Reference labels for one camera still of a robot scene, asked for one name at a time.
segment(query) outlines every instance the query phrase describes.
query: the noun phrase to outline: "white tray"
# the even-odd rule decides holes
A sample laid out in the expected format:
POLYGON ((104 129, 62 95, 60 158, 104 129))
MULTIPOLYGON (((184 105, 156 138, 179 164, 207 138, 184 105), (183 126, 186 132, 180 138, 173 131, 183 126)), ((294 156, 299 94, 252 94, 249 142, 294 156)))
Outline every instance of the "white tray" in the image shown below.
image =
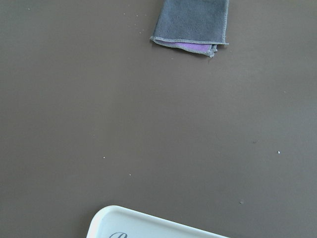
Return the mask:
POLYGON ((101 209, 87 238, 226 238, 119 206, 101 209))

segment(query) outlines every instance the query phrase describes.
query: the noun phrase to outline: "brown surface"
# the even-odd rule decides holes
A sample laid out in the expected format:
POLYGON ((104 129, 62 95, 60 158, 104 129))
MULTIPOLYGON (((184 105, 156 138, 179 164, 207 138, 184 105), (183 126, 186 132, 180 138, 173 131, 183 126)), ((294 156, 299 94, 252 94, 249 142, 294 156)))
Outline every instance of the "brown surface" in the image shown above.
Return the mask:
POLYGON ((213 59, 149 42, 161 5, 2 1, 1 237, 84 238, 111 204, 316 236, 317 2, 232 0, 213 59))

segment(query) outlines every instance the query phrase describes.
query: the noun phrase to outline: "microfiber cloth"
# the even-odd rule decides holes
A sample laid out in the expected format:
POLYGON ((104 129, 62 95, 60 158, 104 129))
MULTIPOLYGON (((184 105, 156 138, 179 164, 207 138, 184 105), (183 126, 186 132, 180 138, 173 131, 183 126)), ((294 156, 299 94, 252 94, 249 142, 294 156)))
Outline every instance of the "microfiber cloth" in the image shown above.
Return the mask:
POLYGON ((151 40, 172 48, 214 56, 226 43, 229 0, 165 0, 151 40))

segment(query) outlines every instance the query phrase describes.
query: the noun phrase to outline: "folded cloth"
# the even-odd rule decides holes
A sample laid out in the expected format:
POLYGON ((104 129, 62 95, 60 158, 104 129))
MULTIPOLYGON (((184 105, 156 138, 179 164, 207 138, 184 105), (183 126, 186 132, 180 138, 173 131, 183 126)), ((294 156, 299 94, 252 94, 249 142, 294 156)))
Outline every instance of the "folded cloth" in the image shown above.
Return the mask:
POLYGON ((229 0, 165 0, 151 36, 155 43, 214 56, 225 41, 229 0))

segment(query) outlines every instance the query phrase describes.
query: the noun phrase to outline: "purple fabric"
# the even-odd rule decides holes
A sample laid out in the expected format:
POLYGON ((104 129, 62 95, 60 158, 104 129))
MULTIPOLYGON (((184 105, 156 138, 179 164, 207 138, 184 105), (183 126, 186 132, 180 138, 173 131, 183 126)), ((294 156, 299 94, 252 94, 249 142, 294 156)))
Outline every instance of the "purple fabric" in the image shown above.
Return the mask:
POLYGON ((193 44, 193 43, 185 43, 185 42, 167 42, 160 41, 165 45, 169 45, 170 47, 178 47, 181 49, 191 49, 194 51, 207 52, 211 45, 209 44, 193 44))

